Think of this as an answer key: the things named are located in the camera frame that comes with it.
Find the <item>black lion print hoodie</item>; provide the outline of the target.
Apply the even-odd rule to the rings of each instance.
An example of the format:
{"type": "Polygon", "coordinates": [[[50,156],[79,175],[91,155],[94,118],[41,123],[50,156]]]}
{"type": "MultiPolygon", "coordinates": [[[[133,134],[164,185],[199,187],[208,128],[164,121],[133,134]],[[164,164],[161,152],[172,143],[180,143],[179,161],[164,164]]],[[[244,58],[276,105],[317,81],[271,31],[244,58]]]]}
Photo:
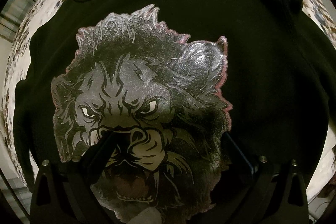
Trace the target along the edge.
{"type": "Polygon", "coordinates": [[[91,190],[118,223],[235,223],[223,151],[295,160],[335,121],[335,48],[303,0],[65,0],[30,41],[14,143],[41,166],[115,147],[91,190]]]}

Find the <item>green striped curtain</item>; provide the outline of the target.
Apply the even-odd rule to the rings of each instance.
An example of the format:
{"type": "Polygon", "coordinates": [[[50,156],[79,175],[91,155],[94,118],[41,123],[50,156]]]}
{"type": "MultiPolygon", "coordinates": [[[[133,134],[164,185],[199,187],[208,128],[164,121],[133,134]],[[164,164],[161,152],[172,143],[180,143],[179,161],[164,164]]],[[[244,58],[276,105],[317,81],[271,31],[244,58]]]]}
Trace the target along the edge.
{"type": "Polygon", "coordinates": [[[1,38],[12,43],[26,14],[37,0],[8,0],[1,11],[1,38]]]}

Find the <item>white floral bed cover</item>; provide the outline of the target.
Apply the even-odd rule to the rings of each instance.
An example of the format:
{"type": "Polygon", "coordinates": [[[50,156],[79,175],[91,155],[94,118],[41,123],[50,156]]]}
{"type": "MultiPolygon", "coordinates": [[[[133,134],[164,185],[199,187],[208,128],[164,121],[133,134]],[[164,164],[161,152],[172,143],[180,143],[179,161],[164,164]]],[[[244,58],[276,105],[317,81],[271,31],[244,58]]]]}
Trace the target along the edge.
{"type": "MultiPolygon", "coordinates": [[[[13,115],[15,108],[15,86],[24,79],[30,65],[30,40],[36,30],[47,23],[58,11],[64,0],[34,0],[14,36],[14,42],[7,60],[7,67],[2,88],[1,109],[5,115],[3,137],[9,142],[12,170],[19,178],[23,178],[22,168],[14,149],[13,115]]],[[[303,0],[303,12],[335,43],[335,24],[321,0],[303,0]]],[[[309,202],[318,195],[322,188],[335,174],[335,129],[328,127],[327,137],[317,169],[307,187],[309,202]]]]}

